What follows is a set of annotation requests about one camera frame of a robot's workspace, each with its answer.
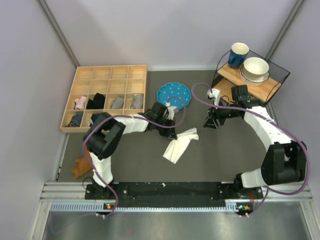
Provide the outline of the white underwear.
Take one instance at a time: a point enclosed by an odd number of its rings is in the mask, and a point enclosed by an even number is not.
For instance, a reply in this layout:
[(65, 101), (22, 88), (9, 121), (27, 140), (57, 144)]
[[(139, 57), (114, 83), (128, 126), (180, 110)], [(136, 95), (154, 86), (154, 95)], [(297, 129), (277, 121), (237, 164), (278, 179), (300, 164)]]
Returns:
[(197, 128), (195, 127), (178, 134), (177, 139), (173, 139), (169, 143), (162, 156), (171, 163), (176, 164), (187, 149), (191, 140), (199, 140)]

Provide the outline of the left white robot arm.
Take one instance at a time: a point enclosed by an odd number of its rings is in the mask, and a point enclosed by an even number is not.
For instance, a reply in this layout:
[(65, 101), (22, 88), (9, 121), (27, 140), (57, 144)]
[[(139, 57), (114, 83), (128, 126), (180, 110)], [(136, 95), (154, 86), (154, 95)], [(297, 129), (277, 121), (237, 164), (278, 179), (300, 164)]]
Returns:
[(113, 174), (111, 156), (125, 134), (144, 133), (156, 130), (165, 138), (176, 140), (175, 113), (176, 106), (166, 106), (156, 102), (146, 112), (139, 112), (131, 116), (111, 116), (101, 113), (85, 134), (83, 143), (92, 161), (93, 180), (96, 192), (102, 198), (109, 198), (114, 191), (111, 184)]

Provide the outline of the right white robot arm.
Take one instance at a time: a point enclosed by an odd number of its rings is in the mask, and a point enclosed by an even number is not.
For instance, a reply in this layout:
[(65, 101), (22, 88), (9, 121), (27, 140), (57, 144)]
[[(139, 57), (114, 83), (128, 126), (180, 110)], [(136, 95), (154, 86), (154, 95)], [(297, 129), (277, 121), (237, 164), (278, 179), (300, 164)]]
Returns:
[(242, 118), (252, 127), (266, 150), (260, 168), (236, 175), (234, 194), (245, 198), (252, 188), (304, 181), (306, 156), (301, 145), (273, 125), (274, 120), (263, 103), (249, 95), (246, 85), (232, 87), (231, 94), (234, 103), (224, 106), (220, 90), (212, 88), (207, 91), (214, 106), (208, 110), (204, 127), (217, 129), (227, 119)]

